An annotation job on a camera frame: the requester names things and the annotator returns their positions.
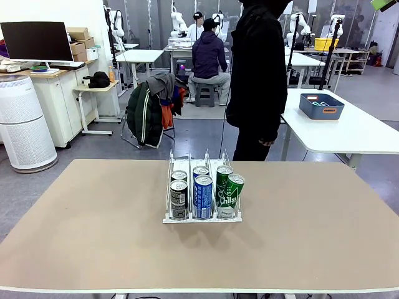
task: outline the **man wearing cap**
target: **man wearing cap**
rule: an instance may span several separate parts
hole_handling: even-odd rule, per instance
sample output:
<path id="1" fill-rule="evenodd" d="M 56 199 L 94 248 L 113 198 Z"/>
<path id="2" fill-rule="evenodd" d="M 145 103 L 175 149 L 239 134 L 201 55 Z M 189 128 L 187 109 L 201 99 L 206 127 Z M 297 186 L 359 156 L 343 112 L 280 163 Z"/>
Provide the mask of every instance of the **man wearing cap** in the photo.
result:
<path id="1" fill-rule="evenodd" d="M 204 17 L 200 11 L 197 11 L 193 18 L 195 23 L 189 26 L 187 37 L 189 37 L 191 41 L 195 42 L 201 37 L 202 32 L 204 32 Z"/>
<path id="2" fill-rule="evenodd" d="M 265 161 L 287 101 L 284 39 L 277 18 L 290 0 L 240 2 L 243 16 L 231 33 L 231 101 L 226 118 L 239 128 L 233 161 Z"/>
<path id="3" fill-rule="evenodd" d="M 216 34 L 218 23 L 214 19 L 204 21 L 204 32 L 193 46 L 194 73 L 188 79 L 190 99 L 187 102 L 195 102 L 196 84 L 205 83 L 219 85 L 221 87 L 219 104 L 226 106 L 229 100 L 230 74 L 226 73 L 227 63 L 224 54 L 224 46 Z"/>

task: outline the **gray pants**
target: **gray pants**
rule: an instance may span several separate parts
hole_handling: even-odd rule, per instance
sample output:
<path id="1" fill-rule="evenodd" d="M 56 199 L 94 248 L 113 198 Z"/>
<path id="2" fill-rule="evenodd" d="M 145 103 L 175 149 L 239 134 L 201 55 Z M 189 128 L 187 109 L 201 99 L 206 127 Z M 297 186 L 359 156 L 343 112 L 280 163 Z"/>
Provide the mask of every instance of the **gray pants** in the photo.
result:
<path id="1" fill-rule="evenodd" d="M 194 77 L 194 74 L 191 74 L 190 77 L 188 78 L 188 88 L 190 89 L 190 97 L 191 99 L 195 98 L 197 83 L 219 85 L 222 88 L 219 104 L 227 105 L 230 99 L 230 81 L 231 79 L 229 73 L 219 73 L 219 75 L 209 79 L 196 78 Z"/>

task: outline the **person in white shirt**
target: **person in white shirt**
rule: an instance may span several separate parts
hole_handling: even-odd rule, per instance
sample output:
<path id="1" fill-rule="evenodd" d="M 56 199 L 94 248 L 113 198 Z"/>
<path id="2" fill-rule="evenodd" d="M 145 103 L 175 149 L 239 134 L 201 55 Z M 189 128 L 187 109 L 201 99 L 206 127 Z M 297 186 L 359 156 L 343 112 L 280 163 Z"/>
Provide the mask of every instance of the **person in white shirt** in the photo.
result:
<path id="1" fill-rule="evenodd" d="M 195 42 L 201 37 L 202 32 L 204 32 L 204 16 L 201 12 L 197 11 L 193 18 L 195 23 L 189 26 L 187 37 L 189 37 L 191 41 Z"/>

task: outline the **black pants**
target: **black pants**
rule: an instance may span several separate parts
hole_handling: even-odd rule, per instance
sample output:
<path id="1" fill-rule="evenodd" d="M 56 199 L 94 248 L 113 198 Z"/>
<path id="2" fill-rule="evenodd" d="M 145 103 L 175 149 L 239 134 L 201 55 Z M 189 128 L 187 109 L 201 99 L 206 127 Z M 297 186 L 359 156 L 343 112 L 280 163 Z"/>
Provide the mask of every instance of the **black pants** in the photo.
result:
<path id="1" fill-rule="evenodd" d="M 233 161 L 265 161 L 269 151 L 250 130 L 240 129 Z"/>

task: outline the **hand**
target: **hand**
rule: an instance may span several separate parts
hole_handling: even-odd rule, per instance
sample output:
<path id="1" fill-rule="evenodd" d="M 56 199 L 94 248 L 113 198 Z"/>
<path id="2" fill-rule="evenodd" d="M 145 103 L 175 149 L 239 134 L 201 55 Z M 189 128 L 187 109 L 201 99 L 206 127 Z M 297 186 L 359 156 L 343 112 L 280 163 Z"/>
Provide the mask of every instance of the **hand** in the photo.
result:
<path id="1" fill-rule="evenodd" d="M 259 140 L 259 143 L 262 144 L 263 146 L 272 146 L 275 141 L 263 141 Z"/>

